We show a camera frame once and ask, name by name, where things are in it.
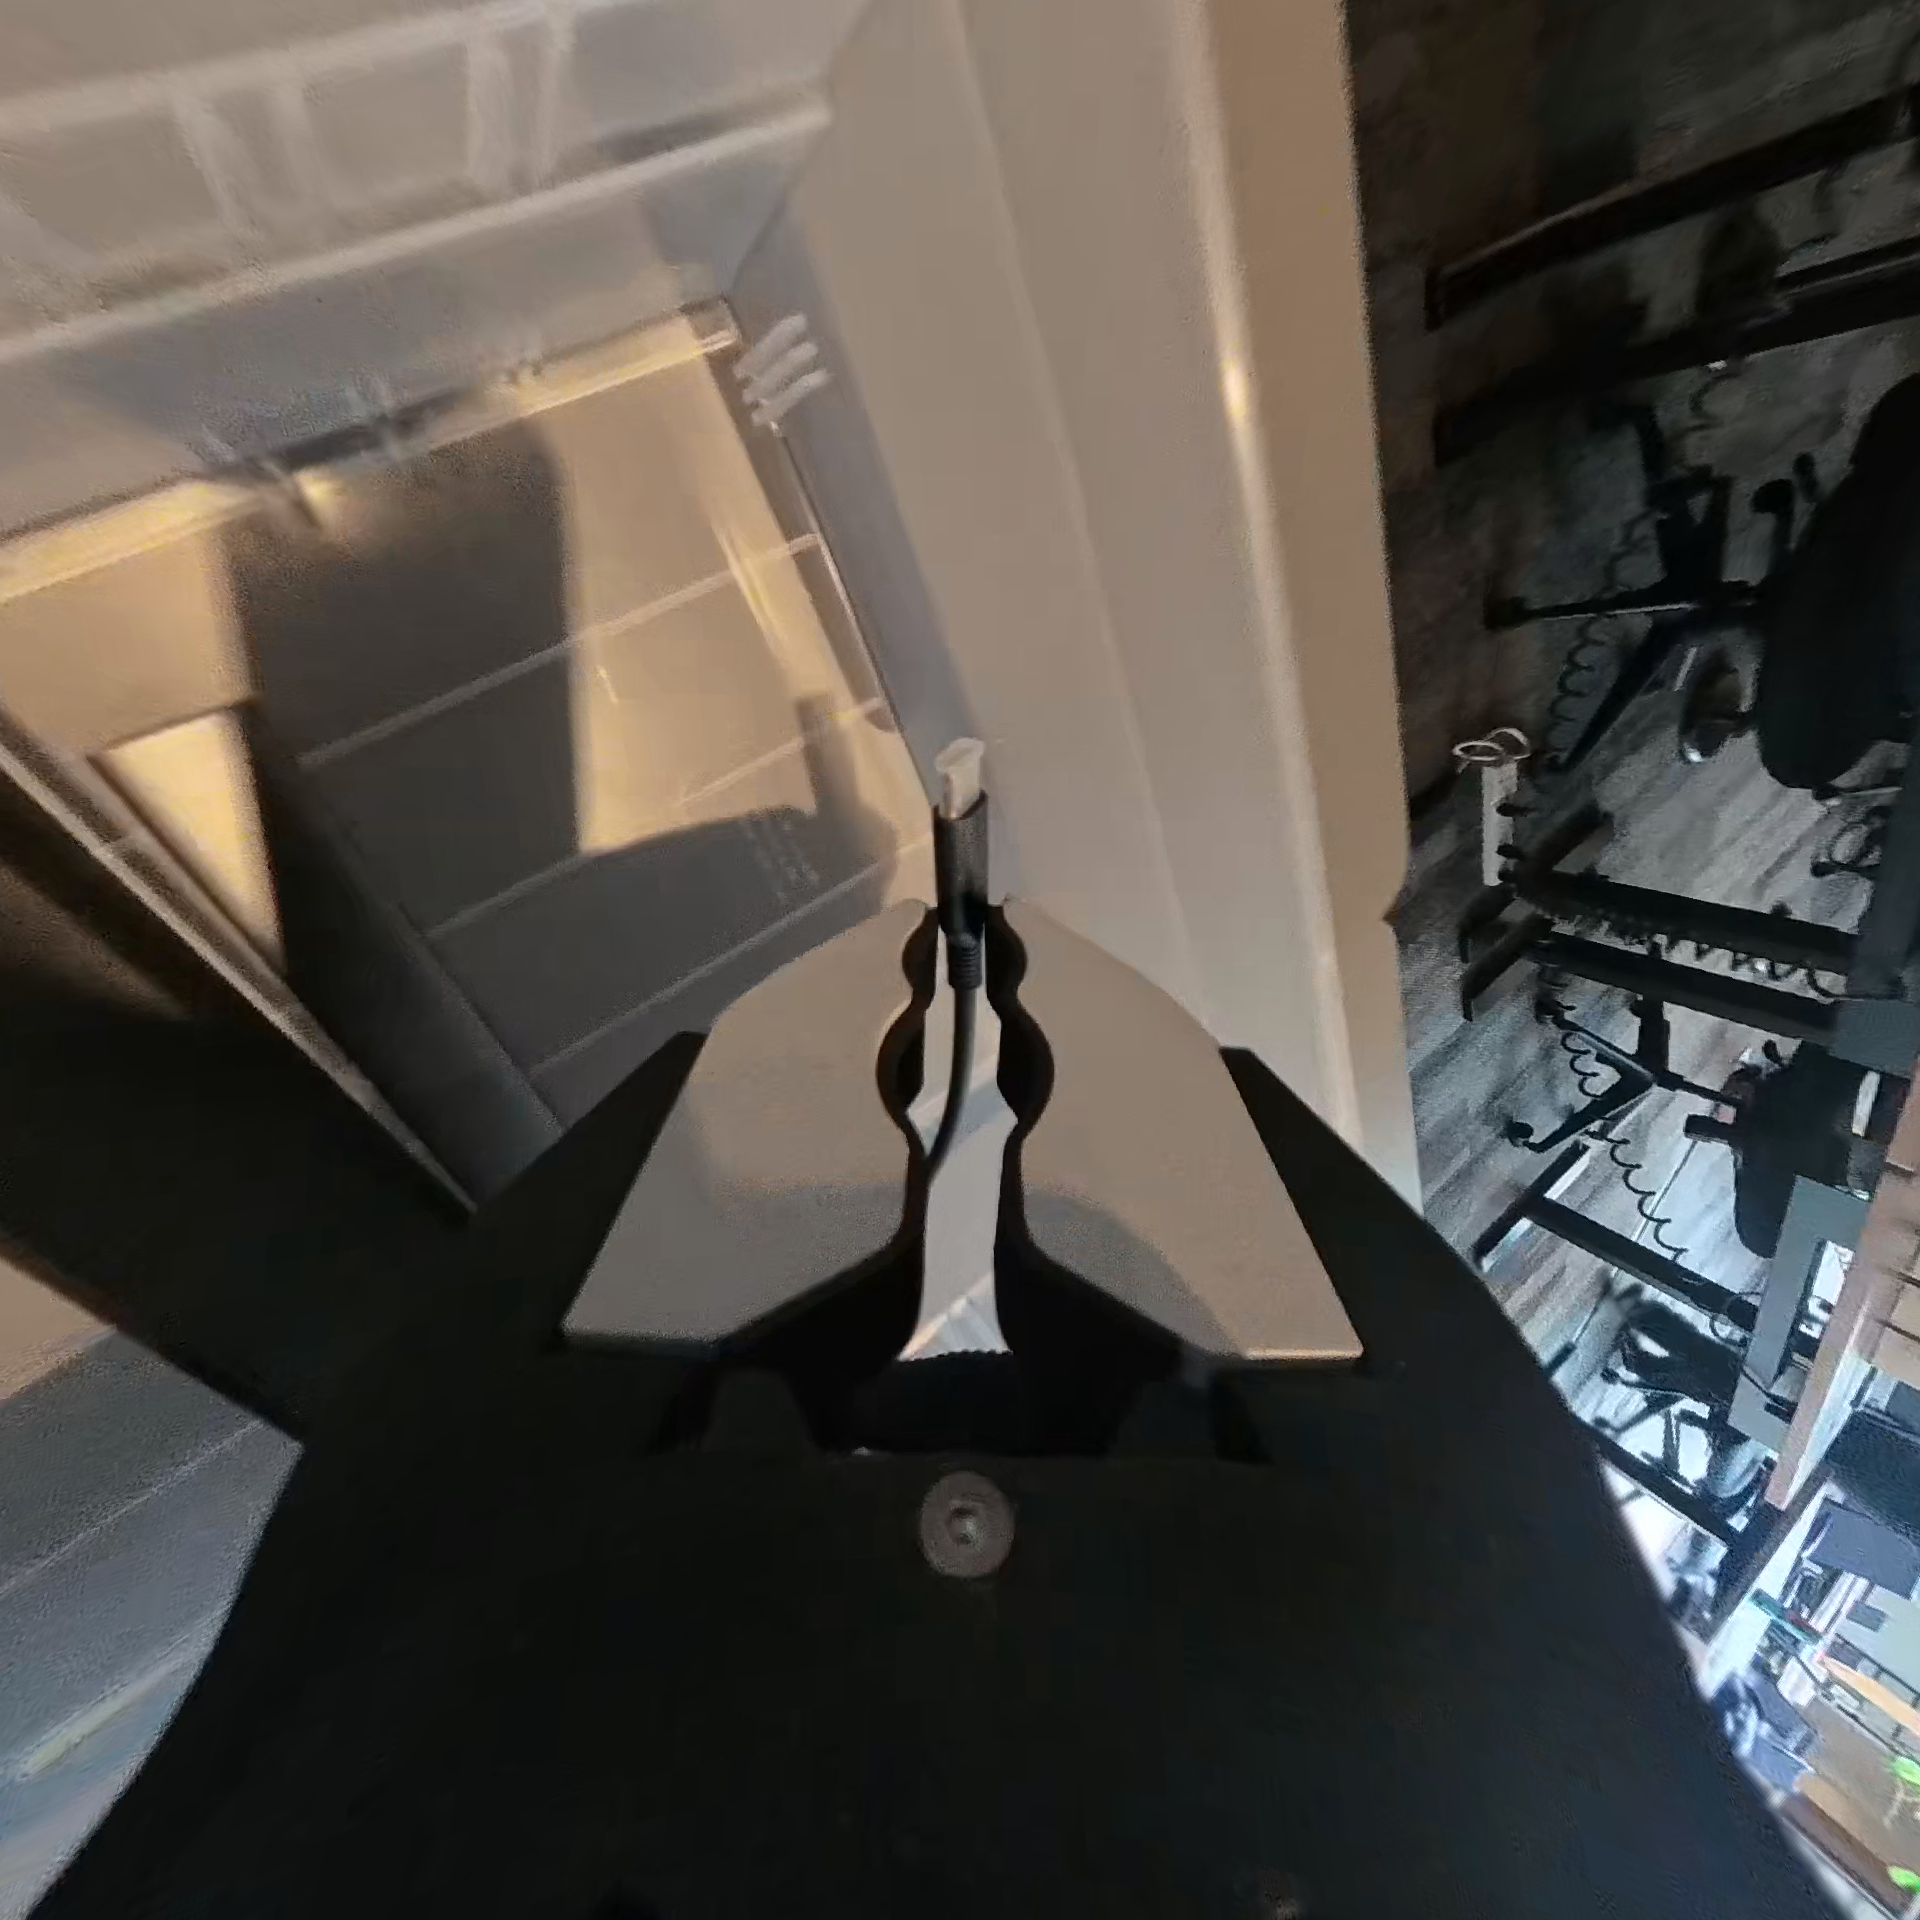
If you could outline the clear plastic bin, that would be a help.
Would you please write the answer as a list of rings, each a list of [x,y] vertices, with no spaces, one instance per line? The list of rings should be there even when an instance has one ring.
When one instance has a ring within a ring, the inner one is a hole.
[[[300,951],[323,1044],[469,1210],[461,1258],[532,1224],[509,1297],[554,1265],[536,1346],[572,1355],[696,1050],[914,901],[906,807],[944,733],[984,733],[993,891],[1222,1057],[1302,1065],[1400,1167],[1392,860],[1368,829],[1332,876],[1313,733],[1386,668],[1363,321],[1310,327],[1332,368],[1267,402],[1237,188],[1264,191],[1210,8],[654,10],[306,18],[90,80],[5,55],[5,520],[173,480],[190,427],[228,467],[402,429],[339,508],[242,512],[267,544],[230,571],[270,843],[346,913]],[[734,812],[643,823],[560,651],[692,587],[587,613],[536,424],[606,436],[617,395],[664,400],[705,348],[622,335],[715,289],[769,335],[730,424],[849,377],[801,482],[898,746],[849,733],[849,657],[772,629],[772,544],[713,479],[686,560],[755,613],[798,727],[708,760],[715,799],[755,788]],[[1347,637],[1358,672],[1322,660]]]

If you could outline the black office chair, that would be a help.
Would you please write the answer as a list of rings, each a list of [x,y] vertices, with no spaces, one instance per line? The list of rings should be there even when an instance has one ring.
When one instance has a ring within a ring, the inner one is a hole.
[[[1917,713],[1917,377],[1862,421],[1766,591],[1753,723],[1776,784],[1836,784]]]

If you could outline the wooden top office desk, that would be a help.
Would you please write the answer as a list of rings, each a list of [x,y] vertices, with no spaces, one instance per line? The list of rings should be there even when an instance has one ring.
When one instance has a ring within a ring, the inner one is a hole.
[[[1745,1335],[1724,1396],[1730,1426],[1774,1452],[1764,1499],[1788,1507],[1840,1441],[1868,1378],[1915,1383],[1915,1276],[1888,1251],[1915,1197],[1896,1160],[1915,1117],[1915,753],[1898,787],[1849,788],[1885,801],[1877,883],[1856,936],[1741,907],[1657,893],[1537,857],[1512,871],[1505,903],[1534,915],[1484,948],[1461,983],[1462,1017],[1518,965],[1538,971],[1537,1017],[1571,1034],[1576,1053],[1614,1084],[1550,1137],[1509,1129],[1547,1154],[1547,1173],[1475,1242],[1485,1265],[1523,1233],[1546,1233],[1675,1305]],[[1792,1043],[1790,1063],[1747,1099],[1691,1084],[1662,1052],[1672,1011]],[[1790,1173],[1788,1202],[1757,1304],[1705,1283],[1652,1239],[1637,1242],[1565,1208],[1554,1186],[1579,1171],[1612,1121],[1648,1093],[1688,1093],[1728,1123],[1693,1116],[1693,1141],[1737,1153],[1736,1186]]]

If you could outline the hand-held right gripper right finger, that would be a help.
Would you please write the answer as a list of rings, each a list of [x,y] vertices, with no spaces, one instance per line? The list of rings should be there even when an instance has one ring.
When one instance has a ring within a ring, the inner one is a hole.
[[[1001,1154],[994,1305],[1074,1411],[1165,1378],[1344,1369],[1332,1279],[1210,1029],[1045,907],[989,919]]]

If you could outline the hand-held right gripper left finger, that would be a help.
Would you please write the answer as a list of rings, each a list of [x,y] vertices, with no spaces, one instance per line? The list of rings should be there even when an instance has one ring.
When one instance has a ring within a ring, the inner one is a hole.
[[[940,961],[884,906],[705,1035],[562,1322],[592,1357],[777,1376],[841,1411],[912,1335],[929,1154],[912,1124]]]

